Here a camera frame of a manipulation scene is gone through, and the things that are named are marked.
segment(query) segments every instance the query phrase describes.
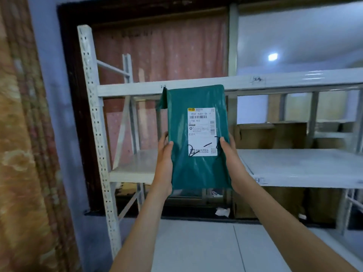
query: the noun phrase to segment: metal shelving unit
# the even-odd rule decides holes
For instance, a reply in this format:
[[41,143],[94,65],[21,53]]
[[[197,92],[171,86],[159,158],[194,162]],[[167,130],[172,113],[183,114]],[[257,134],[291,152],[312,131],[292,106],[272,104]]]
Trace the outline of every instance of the metal shelving unit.
[[[363,205],[354,199],[356,189],[363,189],[363,68],[134,83],[129,54],[123,55],[124,69],[117,69],[97,60],[89,26],[79,26],[78,34],[113,257],[121,248],[119,221],[134,201],[137,201],[140,210],[144,201],[144,184],[152,183],[157,159],[156,150],[140,150],[135,101],[139,97],[159,99],[164,86],[176,89],[222,84],[229,100],[243,95],[312,92],[310,123],[316,121],[320,91],[360,90],[350,152],[335,149],[285,149],[239,150],[238,154],[251,176],[263,186],[344,188],[337,223],[341,235],[347,228],[352,205],[363,209]],[[98,66],[121,74],[125,83],[100,85]],[[113,168],[109,160],[103,116],[104,97],[125,98]],[[134,157],[129,164],[118,166],[128,118],[131,122]],[[315,124],[310,124],[308,141],[314,137],[314,129]],[[117,215],[115,201],[118,182],[137,183],[137,192],[120,215]]]

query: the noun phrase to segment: barcode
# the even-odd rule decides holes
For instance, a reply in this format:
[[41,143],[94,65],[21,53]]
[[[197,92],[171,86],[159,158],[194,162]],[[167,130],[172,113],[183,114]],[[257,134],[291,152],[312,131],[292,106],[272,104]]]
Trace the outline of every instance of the barcode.
[[216,122],[213,120],[213,121],[210,121],[210,128],[211,128],[211,135],[216,135]]
[[189,119],[193,118],[206,118],[206,115],[189,115]]

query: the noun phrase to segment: plastic mailer bag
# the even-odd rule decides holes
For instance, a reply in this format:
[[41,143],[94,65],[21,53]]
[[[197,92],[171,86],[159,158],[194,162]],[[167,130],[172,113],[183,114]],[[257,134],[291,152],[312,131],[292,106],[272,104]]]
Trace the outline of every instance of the plastic mailer bag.
[[224,87],[164,88],[157,108],[168,109],[173,189],[231,187],[219,142],[229,142]]

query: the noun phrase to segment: hand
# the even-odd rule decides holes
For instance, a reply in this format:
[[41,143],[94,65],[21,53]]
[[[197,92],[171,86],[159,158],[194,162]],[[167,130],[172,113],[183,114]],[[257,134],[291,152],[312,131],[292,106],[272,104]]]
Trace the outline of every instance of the hand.
[[230,145],[225,141],[224,137],[221,137],[219,141],[226,155],[226,165],[231,178],[232,188],[237,193],[241,194],[241,182],[243,179],[248,179],[247,176],[249,176],[249,174],[247,173],[246,168],[238,156],[236,143],[233,139],[233,136],[229,134]]
[[171,150],[174,143],[170,141],[165,145],[168,132],[165,132],[160,138],[157,146],[157,167],[155,176],[150,190],[160,193],[164,200],[170,196],[172,192],[171,174],[173,172],[173,163],[171,162]]

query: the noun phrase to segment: curtain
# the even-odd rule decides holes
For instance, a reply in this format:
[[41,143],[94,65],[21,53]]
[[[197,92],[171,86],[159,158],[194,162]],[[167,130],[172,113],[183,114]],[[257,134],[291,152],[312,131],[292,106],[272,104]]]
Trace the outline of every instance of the curtain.
[[27,0],[0,0],[0,269],[81,270]]
[[[122,54],[131,55],[134,82],[224,77],[227,75],[227,13],[174,19],[133,27],[112,26],[93,31],[97,59],[123,68]],[[101,84],[123,83],[122,76],[99,68]],[[104,101],[112,160],[122,116],[123,99]],[[157,148],[155,101],[137,102],[141,149]],[[162,131],[167,111],[161,111]],[[130,125],[120,163],[132,156]]]

